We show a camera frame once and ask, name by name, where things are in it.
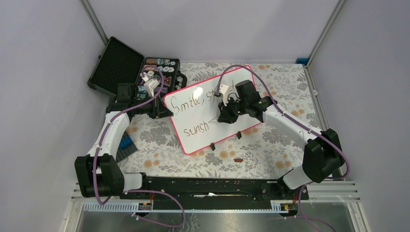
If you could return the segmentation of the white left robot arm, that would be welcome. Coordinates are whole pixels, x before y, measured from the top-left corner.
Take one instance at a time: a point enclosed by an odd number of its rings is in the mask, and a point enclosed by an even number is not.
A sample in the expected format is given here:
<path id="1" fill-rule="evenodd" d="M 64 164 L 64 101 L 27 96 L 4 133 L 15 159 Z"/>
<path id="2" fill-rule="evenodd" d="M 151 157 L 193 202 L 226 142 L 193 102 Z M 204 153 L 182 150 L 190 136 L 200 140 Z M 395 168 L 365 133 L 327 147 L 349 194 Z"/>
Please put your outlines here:
<path id="1" fill-rule="evenodd" d="M 110 199 L 131 190 L 139 199 L 149 195 L 150 186 L 142 173 L 125 174 L 117 164 L 117 151 L 123 134 L 135 115 L 148 114 L 154 119 L 171 116 L 163 105 L 160 94 L 164 86 L 159 81 L 147 81 L 143 90 L 132 83 L 118 85 L 118 94 L 106 109 L 104 125 L 93 147 L 85 156 L 79 156 L 74 168 L 85 198 Z"/>

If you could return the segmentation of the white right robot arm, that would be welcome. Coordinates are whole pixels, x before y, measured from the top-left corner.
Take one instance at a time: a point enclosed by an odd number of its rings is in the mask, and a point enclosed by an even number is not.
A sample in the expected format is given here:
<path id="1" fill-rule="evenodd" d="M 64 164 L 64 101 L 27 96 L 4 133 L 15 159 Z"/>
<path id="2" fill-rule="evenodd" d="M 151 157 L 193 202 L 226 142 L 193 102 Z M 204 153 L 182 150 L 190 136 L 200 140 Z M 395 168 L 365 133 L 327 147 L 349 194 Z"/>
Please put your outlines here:
<path id="1" fill-rule="evenodd" d="M 227 85 L 216 88 L 215 96 L 222 98 L 218 104 L 219 123 L 233 124 L 240 116 L 248 115 L 278 129 L 304 152 L 302 164 L 278 180 L 277 192 L 281 198 L 291 198 L 302 185 L 322 182 L 344 165 L 345 160 L 335 131 L 309 128 L 281 109 L 271 97 L 261 97 L 251 81 L 241 81 L 235 88 L 236 98 L 230 97 Z"/>

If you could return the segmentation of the pink framed whiteboard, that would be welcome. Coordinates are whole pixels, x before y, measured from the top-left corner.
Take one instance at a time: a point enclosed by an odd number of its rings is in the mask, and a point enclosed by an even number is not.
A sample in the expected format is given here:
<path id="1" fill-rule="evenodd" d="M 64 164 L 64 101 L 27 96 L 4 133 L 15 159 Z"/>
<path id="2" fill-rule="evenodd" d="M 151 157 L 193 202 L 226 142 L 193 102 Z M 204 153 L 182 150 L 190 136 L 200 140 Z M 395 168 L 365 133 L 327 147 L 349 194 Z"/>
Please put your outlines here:
<path id="1" fill-rule="evenodd" d="M 171 122 L 185 154 L 209 147 L 240 131 L 260 124 L 249 116 L 240 116 L 234 124 L 212 122 L 219 116 L 221 98 L 214 96 L 220 76 L 214 76 L 165 95 L 164 104 L 173 112 Z"/>

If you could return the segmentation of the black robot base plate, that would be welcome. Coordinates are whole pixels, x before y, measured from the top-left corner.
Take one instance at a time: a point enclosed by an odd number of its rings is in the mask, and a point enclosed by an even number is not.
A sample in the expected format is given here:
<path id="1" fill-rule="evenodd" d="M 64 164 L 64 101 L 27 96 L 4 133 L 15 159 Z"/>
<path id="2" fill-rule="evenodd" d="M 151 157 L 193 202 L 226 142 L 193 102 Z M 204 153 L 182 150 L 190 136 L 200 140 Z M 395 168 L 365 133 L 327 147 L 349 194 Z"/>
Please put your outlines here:
<path id="1" fill-rule="evenodd" d="M 204 196 L 246 196 L 257 200 L 295 200 L 302 192 L 302 200 L 307 200 L 306 190 L 288 188 L 284 182 L 275 179 L 235 179 L 235 178 L 192 178 L 192 177 L 142 177 L 138 190 L 155 190 L 182 197 Z"/>

